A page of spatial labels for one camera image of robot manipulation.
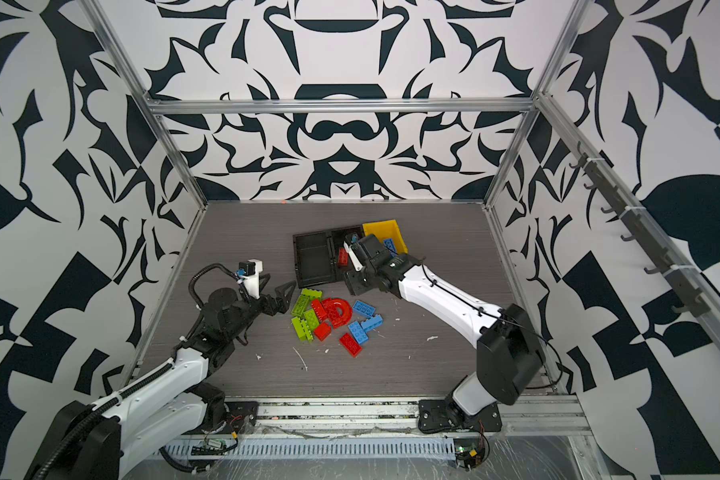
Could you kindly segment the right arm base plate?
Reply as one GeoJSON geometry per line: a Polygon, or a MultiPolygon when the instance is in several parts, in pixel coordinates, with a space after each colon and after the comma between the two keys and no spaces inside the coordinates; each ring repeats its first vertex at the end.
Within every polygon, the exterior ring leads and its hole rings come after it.
{"type": "Polygon", "coordinates": [[[488,405],[475,415],[468,415],[452,400],[429,399],[418,402],[417,428],[423,434],[494,433],[500,432],[502,427],[497,403],[488,405]]]}

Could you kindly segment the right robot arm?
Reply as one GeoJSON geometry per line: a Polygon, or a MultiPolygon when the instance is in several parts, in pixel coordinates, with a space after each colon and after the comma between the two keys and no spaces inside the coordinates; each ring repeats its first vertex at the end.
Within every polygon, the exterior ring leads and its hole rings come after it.
{"type": "Polygon", "coordinates": [[[474,417],[486,407],[514,404],[546,362],[542,339],[527,312],[482,301],[444,280],[424,261],[395,253],[375,235],[344,242],[352,269],[344,274],[351,294],[377,289],[417,305],[461,334],[476,351],[475,371],[446,396],[447,407],[474,417]]]}

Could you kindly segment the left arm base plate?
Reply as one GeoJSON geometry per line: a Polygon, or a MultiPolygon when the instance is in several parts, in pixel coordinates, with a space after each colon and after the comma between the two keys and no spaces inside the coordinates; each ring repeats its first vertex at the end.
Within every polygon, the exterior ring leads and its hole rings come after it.
{"type": "Polygon", "coordinates": [[[257,423],[257,401],[226,401],[213,425],[204,424],[186,435],[231,435],[252,429],[257,423]]]}

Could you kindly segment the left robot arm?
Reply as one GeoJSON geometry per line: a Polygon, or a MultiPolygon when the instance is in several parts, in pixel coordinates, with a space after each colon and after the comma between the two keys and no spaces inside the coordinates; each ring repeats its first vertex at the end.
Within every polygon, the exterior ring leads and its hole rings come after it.
{"type": "Polygon", "coordinates": [[[264,293],[269,275],[260,260],[230,270],[213,263],[198,271],[188,292],[198,317],[159,366],[127,386],[84,405],[74,401],[55,416],[28,479],[121,479],[176,437],[224,423],[225,395],[207,383],[260,315],[289,311],[290,281],[264,293]]]}

